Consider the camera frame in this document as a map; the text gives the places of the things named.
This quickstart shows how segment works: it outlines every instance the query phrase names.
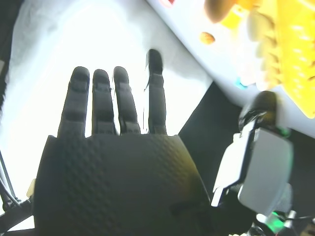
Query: robot finger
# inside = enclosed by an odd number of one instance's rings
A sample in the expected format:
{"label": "robot finger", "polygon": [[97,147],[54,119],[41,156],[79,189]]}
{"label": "robot finger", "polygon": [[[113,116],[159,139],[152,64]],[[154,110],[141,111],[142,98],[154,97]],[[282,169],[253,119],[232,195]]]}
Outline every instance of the robot finger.
{"label": "robot finger", "polygon": [[120,133],[140,134],[137,111],[134,104],[127,71],[120,66],[114,68],[113,82],[115,84],[114,99],[117,100]]}
{"label": "robot finger", "polygon": [[93,74],[92,135],[116,134],[111,88],[106,71]]}
{"label": "robot finger", "polygon": [[84,67],[76,67],[71,75],[58,137],[74,135],[84,137],[89,95],[90,73]]}
{"label": "robot finger", "polygon": [[148,123],[151,134],[166,134],[166,104],[164,93],[163,64],[160,53],[150,49],[147,52],[147,68],[149,81],[145,88],[146,98],[149,100],[144,111],[144,124]]}

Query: back of robotic hand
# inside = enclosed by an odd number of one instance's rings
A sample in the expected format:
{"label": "back of robotic hand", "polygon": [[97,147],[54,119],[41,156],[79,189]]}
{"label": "back of robotic hand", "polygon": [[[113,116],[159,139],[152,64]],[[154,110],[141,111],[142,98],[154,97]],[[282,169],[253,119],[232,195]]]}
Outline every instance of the back of robotic hand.
{"label": "back of robotic hand", "polygon": [[93,74],[88,138],[89,72],[74,69],[58,136],[48,137],[37,173],[32,202],[38,235],[217,235],[193,160],[178,136],[166,134],[157,51],[148,52],[147,66],[148,134],[140,134],[128,74],[116,67],[112,86],[104,70]]}

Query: overexposed white area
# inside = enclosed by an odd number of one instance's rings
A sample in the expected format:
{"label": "overexposed white area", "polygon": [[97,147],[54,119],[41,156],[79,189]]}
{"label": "overexposed white area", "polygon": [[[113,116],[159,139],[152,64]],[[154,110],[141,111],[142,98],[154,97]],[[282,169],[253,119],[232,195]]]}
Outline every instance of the overexposed white area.
{"label": "overexposed white area", "polygon": [[[166,126],[174,135],[212,79],[144,0],[24,1],[13,33],[0,124],[0,150],[19,198],[26,198],[36,177],[47,136],[57,134],[73,69],[84,66],[92,76],[101,68],[111,77],[115,66],[125,67],[141,123],[150,48],[163,57]],[[91,112],[87,135],[90,129]],[[32,219],[16,228],[28,227]]]}
{"label": "overexposed white area", "polygon": [[[235,86],[239,77],[237,71],[242,68],[236,68],[237,63],[233,63],[234,60],[238,61],[239,65],[248,64],[248,61],[253,60],[251,64],[255,66],[253,68],[247,67],[246,74],[255,76],[255,81],[264,76],[264,73],[259,72],[261,60],[255,56],[257,43],[249,42],[248,35],[244,33],[240,37],[243,40],[243,48],[235,48],[230,41],[231,35],[228,30],[220,24],[211,24],[202,14],[204,0],[176,0],[172,8],[164,7],[159,0],[147,0],[147,2],[178,36],[196,60],[213,76],[215,82],[232,103],[244,106],[259,93],[255,85],[245,90]],[[203,31],[213,34],[216,39],[215,43],[210,46],[203,45],[199,40],[199,35]],[[231,56],[235,54],[234,52],[237,52],[237,58]],[[315,138],[315,118],[307,118],[281,86],[273,88],[272,91],[281,96],[286,106],[289,127]]]}

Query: robotic hand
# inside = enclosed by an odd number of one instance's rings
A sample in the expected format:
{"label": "robotic hand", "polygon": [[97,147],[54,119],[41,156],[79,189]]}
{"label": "robotic hand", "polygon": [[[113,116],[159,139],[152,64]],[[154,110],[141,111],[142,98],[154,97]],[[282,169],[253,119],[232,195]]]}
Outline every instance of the robotic hand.
{"label": "robotic hand", "polygon": [[[35,229],[5,235],[226,236],[248,231],[257,213],[269,215],[279,206],[286,196],[291,145],[274,129],[274,99],[258,106],[273,93],[242,112],[241,134],[223,156],[210,201],[181,139],[166,134],[159,52],[147,53],[147,68],[148,134],[140,134],[128,74],[116,67],[113,94],[108,74],[93,74],[87,138],[90,76],[83,67],[74,69],[58,136],[47,139],[30,199],[17,201],[1,161],[0,194],[6,204],[0,233],[34,215]],[[287,208],[285,201],[281,209]]]}

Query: red object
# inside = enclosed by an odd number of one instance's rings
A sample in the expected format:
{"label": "red object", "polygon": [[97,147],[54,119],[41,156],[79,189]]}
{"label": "red object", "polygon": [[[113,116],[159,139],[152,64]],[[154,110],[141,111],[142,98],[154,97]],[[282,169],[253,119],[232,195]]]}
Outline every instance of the red object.
{"label": "red object", "polygon": [[164,5],[165,7],[172,7],[175,0],[160,0],[160,2],[162,3],[162,5]]}

